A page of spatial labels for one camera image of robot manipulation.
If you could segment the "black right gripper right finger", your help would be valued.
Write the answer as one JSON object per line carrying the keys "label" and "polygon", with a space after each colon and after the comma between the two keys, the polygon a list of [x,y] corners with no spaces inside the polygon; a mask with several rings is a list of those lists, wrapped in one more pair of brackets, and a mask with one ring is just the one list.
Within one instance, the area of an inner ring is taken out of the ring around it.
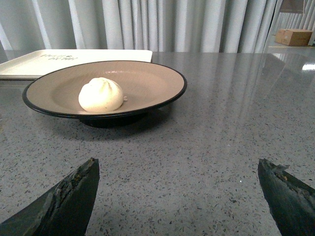
{"label": "black right gripper right finger", "polygon": [[315,190],[285,171],[287,166],[260,159],[258,177],[270,213],[283,236],[315,234]]}

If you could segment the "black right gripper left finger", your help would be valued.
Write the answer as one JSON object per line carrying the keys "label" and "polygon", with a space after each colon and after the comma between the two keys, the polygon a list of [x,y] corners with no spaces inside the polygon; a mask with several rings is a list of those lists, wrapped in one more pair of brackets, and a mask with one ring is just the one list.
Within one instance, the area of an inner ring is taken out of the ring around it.
{"label": "black right gripper left finger", "polygon": [[0,225],[2,236],[83,236],[99,184],[91,158],[30,205]]}

